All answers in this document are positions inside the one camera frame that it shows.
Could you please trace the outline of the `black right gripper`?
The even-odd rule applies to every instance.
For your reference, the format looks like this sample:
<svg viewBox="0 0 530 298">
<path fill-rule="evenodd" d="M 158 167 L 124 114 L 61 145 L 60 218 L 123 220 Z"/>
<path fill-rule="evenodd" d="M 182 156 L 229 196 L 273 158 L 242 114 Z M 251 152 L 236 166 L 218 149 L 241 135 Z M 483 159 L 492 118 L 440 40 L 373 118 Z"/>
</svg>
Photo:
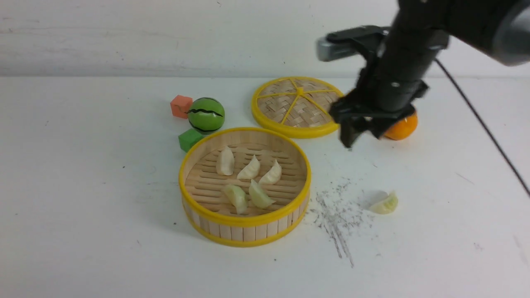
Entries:
<svg viewBox="0 0 530 298">
<path fill-rule="evenodd" d="M 380 139 L 407 113 L 411 102 L 428 90 L 423 77 L 439 52 L 447 48 L 449 34 L 430 25 L 416 26 L 396 17 L 377 56 L 366 60 L 356 86 L 330 107 L 340 124 L 340 141 L 352 149 L 367 131 Z"/>
</svg>

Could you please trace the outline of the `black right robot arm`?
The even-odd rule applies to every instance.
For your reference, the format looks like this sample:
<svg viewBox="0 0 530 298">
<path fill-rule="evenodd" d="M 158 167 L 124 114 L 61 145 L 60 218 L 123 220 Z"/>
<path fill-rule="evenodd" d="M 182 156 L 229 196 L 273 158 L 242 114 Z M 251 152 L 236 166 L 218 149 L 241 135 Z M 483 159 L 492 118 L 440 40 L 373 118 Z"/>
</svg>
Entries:
<svg viewBox="0 0 530 298">
<path fill-rule="evenodd" d="M 423 77 L 455 37 L 497 62 L 529 62 L 528 0 L 400 0 L 389 27 L 359 26 L 318 40 L 322 62 L 361 55 L 355 87 L 331 104 L 340 141 L 351 148 L 364 132 L 381 138 L 411 116 L 429 90 Z"/>
</svg>

